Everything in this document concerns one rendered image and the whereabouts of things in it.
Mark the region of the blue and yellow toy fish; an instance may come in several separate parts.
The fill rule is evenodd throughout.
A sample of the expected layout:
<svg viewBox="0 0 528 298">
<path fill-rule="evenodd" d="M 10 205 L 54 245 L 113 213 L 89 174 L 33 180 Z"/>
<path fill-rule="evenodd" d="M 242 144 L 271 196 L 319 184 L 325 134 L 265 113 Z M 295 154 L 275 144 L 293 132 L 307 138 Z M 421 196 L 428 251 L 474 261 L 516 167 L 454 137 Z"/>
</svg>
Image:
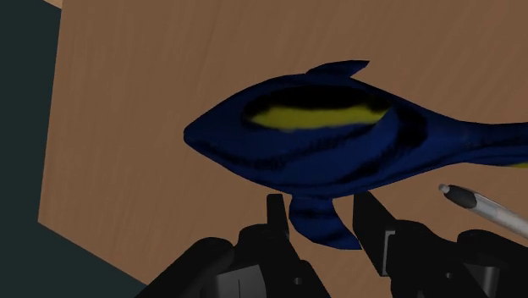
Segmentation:
<svg viewBox="0 0 528 298">
<path fill-rule="evenodd" d="M 238 176 L 291 195 L 289 221 L 339 250 L 360 242 L 333 202 L 458 163 L 528 168 L 528 122 L 454 119 L 356 79 L 364 60 L 249 86 L 189 123 L 184 143 Z"/>
</svg>

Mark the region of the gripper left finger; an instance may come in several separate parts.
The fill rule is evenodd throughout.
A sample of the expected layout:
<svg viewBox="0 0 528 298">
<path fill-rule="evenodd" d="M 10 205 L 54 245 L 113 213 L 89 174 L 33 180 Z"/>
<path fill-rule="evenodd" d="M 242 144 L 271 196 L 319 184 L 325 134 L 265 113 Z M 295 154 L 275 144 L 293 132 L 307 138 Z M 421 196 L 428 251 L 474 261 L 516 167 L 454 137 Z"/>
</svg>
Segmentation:
<svg viewBox="0 0 528 298">
<path fill-rule="evenodd" d="M 267 196 L 267 221 L 240 230 L 238 242 L 195 242 L 135 298 L 331 298 L 289 240 L 283 196 Z"/>
</svg>

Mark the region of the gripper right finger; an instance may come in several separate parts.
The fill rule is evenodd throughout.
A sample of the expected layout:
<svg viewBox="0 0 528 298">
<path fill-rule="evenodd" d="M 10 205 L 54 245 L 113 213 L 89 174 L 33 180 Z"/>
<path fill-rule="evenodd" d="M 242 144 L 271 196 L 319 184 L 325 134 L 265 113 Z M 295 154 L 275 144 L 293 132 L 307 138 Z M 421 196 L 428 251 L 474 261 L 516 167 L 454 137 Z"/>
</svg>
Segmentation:
<svg viewBox="0 0 528 298">
<path fill-rule="evenodd" d="M 493 232 L 446 240 L 396 219 L 370 192 L 354 196 L 352 226 L 393 298 L 528 298 L 528 247 Z"/>
</svg>

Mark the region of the grey pen with black tip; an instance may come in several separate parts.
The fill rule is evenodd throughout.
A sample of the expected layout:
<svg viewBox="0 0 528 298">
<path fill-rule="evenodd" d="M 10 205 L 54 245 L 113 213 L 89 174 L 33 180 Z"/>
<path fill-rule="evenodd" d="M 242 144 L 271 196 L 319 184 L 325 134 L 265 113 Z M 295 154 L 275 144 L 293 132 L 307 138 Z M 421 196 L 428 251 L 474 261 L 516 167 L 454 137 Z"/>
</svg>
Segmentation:
<svg viewBox="0 0 528 298">
<path fill-rule="evenodd" d="M 440 184 L 438 189 L 452 203 L 528 239 L 528 219 L 518 213 L 465 187 Z"/>
</svg>

